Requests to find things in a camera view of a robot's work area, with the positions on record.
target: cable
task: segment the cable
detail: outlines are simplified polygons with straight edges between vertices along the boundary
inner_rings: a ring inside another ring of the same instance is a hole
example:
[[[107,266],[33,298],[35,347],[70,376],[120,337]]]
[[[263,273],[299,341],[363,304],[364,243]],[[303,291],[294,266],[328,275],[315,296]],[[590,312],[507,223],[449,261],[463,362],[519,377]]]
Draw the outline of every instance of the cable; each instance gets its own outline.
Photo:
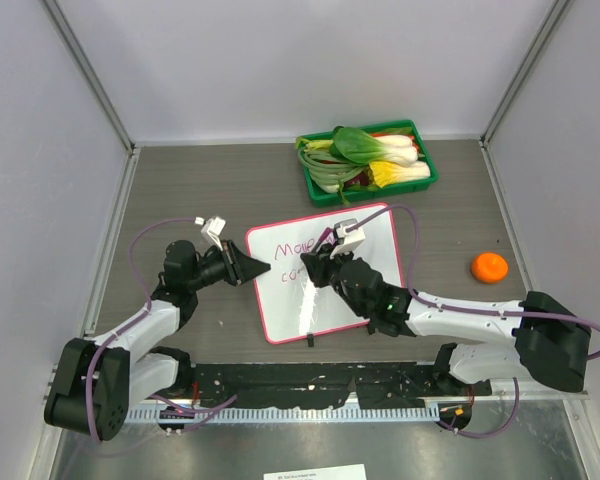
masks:
[[[418,216],[416,215],[416,213],[408,205],[405,205],[403,203],[389,205],[381,210],[378,210],[375,213],[372,213],[367,218],[356,223],[352,227],[349,227],[347,229],[347,231],[355,230],[356,228],[360,228],[363,225],[365,225],[366,223],[369,223],[374,218],[382,215],[383,213],[388,212],[389,210],[397,209],[397,208],[406,210],[413,222],[413,230],[414,230],[413,253],[411,254],[411,259],[409,260],[409,266],[407,267],[407,290],[409,291],[409,294],[413,298],[415,298],[418,302],[420,302],[423,305],[426,305],[428,307],[439,308],[442,310],[449,310],[452,312],[468,313],[471,315],[486,315],[486,316],[492,316],[492,317],[499,317],[501,315],[501,312],[496,312],[493,310],[482,310],[482,309],[478,309],[478,308],[458,307],[455,305],[438,305],[435,302],[430,302],[429,300],[425,300],[424,298],[422,298],[418,295],[418,293],[413,288],[413,276],[414,276],[414,270],[415,270],[415,265],[416,265],[416,258],[418,256],[418,250],[420,248],[420,222],[418,220]],[[571,316],[571,315],[563,315],[560,313],[507,312],[507,311],[502,312],[502,315],[504,315],[505,317],[543,318],[543,319],[547,319],[547,320],[558,320],[558,321],[562,321],[562,322],[576,323],[579,325],[584,325],[585,327],[588,327],[588,328],[600,333],[600,325],[599,324],[597,324],[591,320],[588,320],[586,318],[581,318],[581,317],[576,317],[576,316]],[[589,354],[589,356],[587,358],[589,360],[593,360],[593,359],[596,359],[599,357],[600,357],[600,350]]]
[[[216,411],[220,411],[225,407],[225,404],[220,404],[217,407],[212,407],[212,408],[188,408],[188,407],[183,407],[181,405],[178,405],[176,402],[173,402],[171,400],[169,400],[168,398],[165,397],[161,397],[160,395],[151,395],[149,398],[152,398],[153,400],[158,400],[159,402],[162,403],[166,403],[167,405],[169,405],[170,407],[175,408],[178,411],[182,411],[185,413],[190,413],[190,414],[204,414],[204,413],[214,413]]]
[[[217,406],[215,406],[213,408],[209,408],[209,409],[204,410],[204,411],[198,410],[197,411],[198,413],[209,413],[209,415],[206,418],[204,418],[203,420],[200,420],[198,423],[194,423],[192,425],[189,425],[189,426],[183,428],[182,430],[180,430],[180,433],[192,432],[194,430],[197,430],[201,426],[205,425],[206,423],[209,423],[211,420],[213,420],[213,418],[216,415],[218,415],[223,409],[225,409],[226,407],[228,407],[229,405],[231,405],[237,399],[238,399],[237,395],[233,395],[231,398],[229,398],[229,400],[227,400],[224,403],[221,403],[220,405],[217,405]],[[138,447],[141,447],[142,445],[144,445],[145,443],[147,443],[149,440],[152,440],[153,438],[160,436],[162,433],[164,433],[163,430],[157,430],[156,432],[154,432],[154,433],[152,433],[150,435],[144,436],[140,441],[134,443],[130,447],[124,448],[124,449],[122,449],[122,450],[120,450],[118,452],[115,452],[115,453],[99,453],[99,452],[94,452],[92,450],[89,450],[86,447],[86,445],[85,445],[86,437],[82,437],[81,439],[78,440],[78,444],[76,445],[76,448],[74,449],[73,453],[71,454],[71,457],[69,457],[69,461],[67,462],[67,465],[64,468],[64,473],[62,474],[62,476],[60,478],[62,480],[66,480],[66,479],[69,478],[69,473],[71,472],[71,469],[73,468],[73,464],[78,459],[78,454],[80,452],[84,452],[88,456],[94,457],[94,458],[117,458],[117,457],[122,457],[122,456],[128,454],[129,452],[137,449]]]
[[[591,320],[588,320],[586,318],[570,316],[570,315],[563,315],[563,314],[558,314],[558,313],[544,313],[544,312],[507,312],[507,311],[505,311],[505,312],[500,313],[500,312],[494,312],[492,310],[482,310],[482,309],[478,309],[478,308],[458,307],[455,305],[438,305],[434,302],[430,302],[429,300],[425,300],[424,298],[420,297],[418,295],[418,293],[415,291],[415,289],[413,288],[413,277],[414,277],[414,271],[415,271],[416,258],[418,256],[418,251],[420,248],[420,222],[418,220],[418,216],[416,215],[415,211],[411,207],[409,207],[408,205],[402,204],[402,203],[389,205],[385,208],[378,210],[375,213],[372,213],[371,215],[364,218],[362,221],[356,223],[355,225],[348,228],[347,230],[355,230],[356,228],[360,228],[363,225],[365,225],[366,223],[369,223],[374,218],[382,215],[383,213],[388,212],[390,210],[397,209],[397,208],[406,210],[407,213],[409,214],[409,216],[411,217],[411,221],[413,222],[413,230],[414,230],[414,242],[413,243],[414,243],[414,245],[413,245],[413,253],[411,254],[411,259],[409,260],[409,266],[407,267],[407,290],[409,291],[409,294],[414,299],[416,299],[418,302],[420,302],[423,305],[426,305],[428,307],[439,308],[442,310],[450,310],[450,311],[459,312],[459,313],[468,313],[471,315],[486,315],[486,316],[498,316],[498,317],[500,315],[504,315],[505,317],[530,317],[530,318],[543,318],[543,319],[547,319],[547,320],[558,320],[558,321],[563,321],[563,322],[584,325],[585,327],[588,327],[588,328],[600,333],[600,325]],[[594,360],[596,358],[600,358],[600,350],[589,354],[587,358],[589,360]],[[518,407],[520,405],[520,387],[518,385],[517,378],[513,379],[513,384],[514,384],[514,388],[515,388],[515,401],[514,401],[514,405],[513,405],[513,411],[511,412],[511,416],[509,417],[509,419],[499,429],[497,429],[493,432],[490,432],[490,433],[463,432],[463,431],[456,430],[453,428],[453,424],[455,423],[455,420],[456,420],[455,417],[454,417],[453,421],[451,422],[451,425],[448,425],[448,424],[444,423],[443,421],[438,422],[438,425],[440,425],[443,428],[446,428],[447,430],[456,432],[458,435],[461,435],[463,437],[469,437],[469,438],[489,438],[489,437],[493,437],[495,435],[498,435],[499,433],[504,432],[512,425],[514,418],[518,414]]]
[[[515,389],[516,393],[515,393],[515,400],[513,401],[513,410],[511,410],[511,415],[509,416],[509,418],[507,419],[507,421],[504,423],[504,425],[502,425],[497,430],[494,430],[493,432],[489,432],[489,433],[473,433],[473,432],[465,432],[464,430],[458,430],[458,429],[456,429],[456,428],[453,427],[453,425],[455,424],[455,421],[456,421],[457,417],[453,417],[453,420],[451,421],[450,424],[445,423],[442,420],[440,420],[439,422],[436,422],[436,423],[438,425],[440,425],[442,428],[446,428],[450,432],[454,432],[457,435],[460,435],[462,437],[468,437],[468,438],[490,438],[490,437],[495,437],[496,435],[499,435],[500,433],[502,433],[505,430],[507,430],[511,425],[513,425],[513,420],[516,418],[516,415],[518,415],[518,408],[520,407],[520,386],[518,385],[518,379],[515,378],[515,377],[513,378],[513,388]]]
[[[93,358],[91,359],[91,362],[89,363],[89,368],[87,369],[87,376],[86,376],[85,401],[86,401],[86,407],[87,407],[87,423],[89,424],[89,435],[91,435],[91,438],[96,443],[101,443],[101,440],[98,437],[98,430],[96,427],[96,418],[95,418],[95,413],[93,410],[93,375],[96,371],[96,366],[98,364],[98,360],[100,359],[100,357],[102,356],[102,353],[106,350],[106,348],[116,338],[118,338],[120,335],[122,335],[124,332],[126,332],[130,328],[135,327],[138,323],[140,323],[143,319],[145,319],[149,315],[149,312],[151,311],[151,305],[152,305],[151,293],[149,291],[149,287],[147,286],[146,282],[140,275],[140,272],[138,272],[138,268],[136,267],[136,264],[133,260],[133,249],[135,248],[136,243],[138,243],[138,240],[140,240],[140,238],[142,238],[142,236],[145,233],[153,230],[154,228],[160,227],[162,225],[167,225],[169,223],[184,223],[184,222],[196,223],[196,218],[195,217],[169,218],[169,219],[154,223],[153,225],[149,225],[148,227],[145,227],[142,230],[140,230],[140,232],[138,232],[138,234],[135,236],[135,238],[131,241],[131,245],[129,246],[129,263],[131,264],[131,272],[133,273],[133,276],[135,277],[135,279],[140,284],[140,287],[142,288],[142,291],[143,291],[145,299],[146,299],[146,304],[145,304],[143,311],[137,317],[135,317],[132,321],[130,321],[126,325],[123,325],[122,327],[120,327],[120,329],[116,330],[116,332],[114,334],[112,334],[109,338],[107,338],[104,342],[102,342],[102,345],[100,345],[98,347],[98,349],[96,350],[96,353],[93,355]]]

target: white wall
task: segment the white wall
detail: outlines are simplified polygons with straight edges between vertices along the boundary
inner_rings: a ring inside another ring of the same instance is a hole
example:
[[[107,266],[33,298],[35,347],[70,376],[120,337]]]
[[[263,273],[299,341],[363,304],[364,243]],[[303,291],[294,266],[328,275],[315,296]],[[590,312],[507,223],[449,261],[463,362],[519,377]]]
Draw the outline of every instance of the white wall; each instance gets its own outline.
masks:
[[[574,2],[493,153],[538,287],[600,322],[600,0]],[[600,360],[587,380],[600,407]]]
[[[482,134],[553,0],[60,0],[136,141]]]
[[[0,480],[22,479],[125,153],[37,1],[0,2]]]

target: gray table surface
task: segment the gray table surface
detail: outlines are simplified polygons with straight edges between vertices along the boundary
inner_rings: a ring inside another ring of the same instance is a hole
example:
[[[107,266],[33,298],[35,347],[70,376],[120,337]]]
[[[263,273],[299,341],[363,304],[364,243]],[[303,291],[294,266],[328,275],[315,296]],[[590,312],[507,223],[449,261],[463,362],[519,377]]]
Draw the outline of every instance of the gray table surface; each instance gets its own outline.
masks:
[[[469,430],[494,430],[511,403],[481,402]],[[78,441],[96,455],[116,454],[149,435],[133,426],[125,432],[99,447],[84,436]],[[587,478],[560,401],[523,401],[511,428],[488,440],[454,436],[432,423],[210,425],[106,459],[76,451],[77,437],[65,434],[50,478],[262,480],[265,473],[354,464],[364,464],[368,480]]]
[[[381,199],[405,202],[422,223],[416,287],[437,295],[472,300],[522,298],[524,288],[477,141],[431,141],[427,147],[440,180],[424,192]],[[142,306],[127,251],[143,227],[169,217],[220,215],[224,238],[244,248],[253,226],[327,211],[310,203],[293,146],[289,144],[143,148],[118,239],[97,332],[107,331]],[[413,229],[395,215],[403,263],[411,258]],[[193,225],[170,225],[142,239],[136,249],[140,272],[155,285],[166,246],[190,239],[206,249]],[[469,272],[483,251],[503,255],[511,266],[498,285],[483,285]],[[319,362],[432,360],[444,337],[390,338],[354,329],[306,342],[271,345],[264,338],[253,285],[217,284],[199,292],[189,323],[164,345],[191,353],[196,362]]]

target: whiteboard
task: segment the whiteboard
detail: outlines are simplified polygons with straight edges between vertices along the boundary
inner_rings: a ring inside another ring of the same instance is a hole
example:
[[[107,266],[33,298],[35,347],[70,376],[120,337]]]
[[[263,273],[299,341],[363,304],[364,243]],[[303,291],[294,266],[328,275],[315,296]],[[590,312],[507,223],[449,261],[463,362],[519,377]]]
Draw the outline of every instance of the whiteboard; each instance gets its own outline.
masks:
[[[254,227],[247,232],[249,255],[271,264],[255,279],[264,335],[269,343],[301,340],[311,333],[326,333],[366,325],[330,288],[316,290],[309,281],[300,254],[311,251],[320,234],[337,222],[362,220],[386,207],[377,203],[333,213]],[[380,215],[365,225],[366,240],[355,250],[387,283],[404,286],[395,238],[393,215]]]

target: metal floor panel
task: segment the metal floor panel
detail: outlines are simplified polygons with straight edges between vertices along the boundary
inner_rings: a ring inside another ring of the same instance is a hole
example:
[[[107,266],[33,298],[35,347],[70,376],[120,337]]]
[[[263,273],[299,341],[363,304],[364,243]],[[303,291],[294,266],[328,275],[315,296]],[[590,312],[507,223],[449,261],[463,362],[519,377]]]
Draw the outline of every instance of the metal floor panel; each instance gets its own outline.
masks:
[[[481,403],[471,430],[496,428],[511,408]],[[124,450],[146,438],[139,432],[147,435],[137,427],[96,453]],[[368,480],[586,478],[561,401],[523,401],[511,428],[488,440],[457,437],[432,422],[209,425],[180,437],[161,434],[117,458],[81,453],[66,471],[77,438],[66,435],[53,480],[262,480],[265,473],[359,463]]]

